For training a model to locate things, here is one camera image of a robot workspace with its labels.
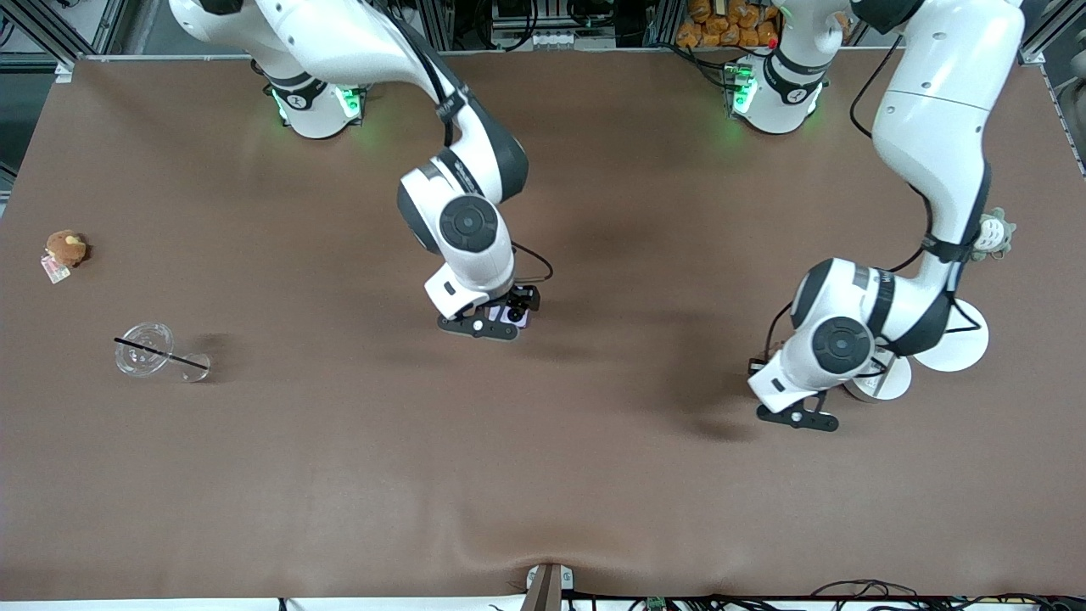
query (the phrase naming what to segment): white disc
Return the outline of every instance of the white disc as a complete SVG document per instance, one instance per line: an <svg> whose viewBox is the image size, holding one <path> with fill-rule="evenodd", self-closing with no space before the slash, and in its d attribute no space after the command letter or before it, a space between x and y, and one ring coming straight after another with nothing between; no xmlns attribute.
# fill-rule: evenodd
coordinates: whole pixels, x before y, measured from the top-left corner
<svg viewBox="0 0 1086 611"><path fill-rule="evenodd" d="M988 349L988 323L981 316L981 311L961 298L958 300L958 304L969 318L981 326L981 329L945 334L935 348L913 355L912 358L925 368L942 372L961 371L975 366ZM947 330L970 327L973 326L958 313L957 308L950 308Z"/></svg>
<svg viewBox="0 0 1086 611"><path fill-rule="evenodd" d="M893 402L909 390L912 384L912 366L909 359L896 358L888 351L879 348L875 351L875 359L881 364L888 364L886 373L876 378L854 378L844 384L848 394L868 404L880 404L882 402ZM864 373L874 373L875 367L871 367Z"/></svg>

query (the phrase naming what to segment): table surface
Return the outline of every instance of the table surface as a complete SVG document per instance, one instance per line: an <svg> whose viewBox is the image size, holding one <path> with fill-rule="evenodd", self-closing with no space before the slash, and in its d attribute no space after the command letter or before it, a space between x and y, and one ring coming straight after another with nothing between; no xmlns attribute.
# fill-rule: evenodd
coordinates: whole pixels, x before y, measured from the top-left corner
<svg viewBox="0 0 1086 611"><path fill-rule="evenodd" d="M3 598L493 595L542 561L596 593L1081 591L1086 183L1037 69L985 138L1020 226L960 293L985 359L892 404L835 391L832 435L754 416L746 360L806 269L922 233L847 118L881 56L842 53L783 137L670 54L452 59L523 142L503 212L557 268L512 345L434 328L440 259L394 205L440 148L417 89L306 141L245 62L80 63L0 222ZM52 285L64 228L93 257ZM212 379L118 373L142 321Z"/></svg>

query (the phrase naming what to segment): gray circular joint cap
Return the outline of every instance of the gray circular joint cap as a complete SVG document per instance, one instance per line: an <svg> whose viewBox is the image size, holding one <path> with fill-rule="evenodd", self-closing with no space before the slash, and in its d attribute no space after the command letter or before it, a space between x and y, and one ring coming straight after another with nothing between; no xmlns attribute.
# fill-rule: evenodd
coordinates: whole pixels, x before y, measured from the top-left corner
<svg viewBox="0 0 1086 611"><path fill-rule="evenodd" d="M835 317L815 330L811 349L818 365L832 374L850 372L868 360L871 354L871 334L859 322Z"/></svg>
<svg viewBox="0 0 1086 611"><path fill-rule="evenodd" d="M477 194L455 198L441 211L441 234L453 247L482 252L497 238L497 213Z"/></svg>

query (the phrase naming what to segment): black straw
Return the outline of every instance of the black straw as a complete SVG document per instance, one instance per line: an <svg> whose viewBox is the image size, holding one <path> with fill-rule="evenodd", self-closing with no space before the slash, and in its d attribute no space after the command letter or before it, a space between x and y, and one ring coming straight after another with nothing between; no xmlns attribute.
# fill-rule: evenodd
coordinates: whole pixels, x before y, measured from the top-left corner
<svg viewBox="0 0 1086 611"><path fill-rule="evenodd" d="M114 338L113 342L116 342L117 344L124 344L125 346L131 346L132 348L139 348L140 351L147 351L148 353L150 353L152 355L157 355L160 357L165 357L167 359L172 359L174 361L177 361L177 362L180 362L180 364L185 364L186 366L192 366L192 367L194 367L197 369L201 369L203 371L207 371L207 366L201 366L200 364L193 364L192 361L190 361L188 359L182 359L180 357L175 357L173 355L167 355L166 353L163 353L162 351L155 351L154 348L151 348L149 346L143 346L141 344L136 344L135 342L128 342L127 340L122 340L119 338Z"/></svg>

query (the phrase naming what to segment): toy tag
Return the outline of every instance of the toy tag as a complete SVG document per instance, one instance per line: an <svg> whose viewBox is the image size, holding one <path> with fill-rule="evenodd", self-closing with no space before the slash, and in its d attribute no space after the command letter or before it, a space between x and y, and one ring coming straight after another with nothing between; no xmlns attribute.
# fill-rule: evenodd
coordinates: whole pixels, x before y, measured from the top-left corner
<svg viewBox="0 0 1086 611"><path fill-rule="evenodd" d="M72 269L68 269L67 265L58 263L52 254L46 254L41 257L41 266L46 268L46 273L53 283L72 275Z"/></svg>

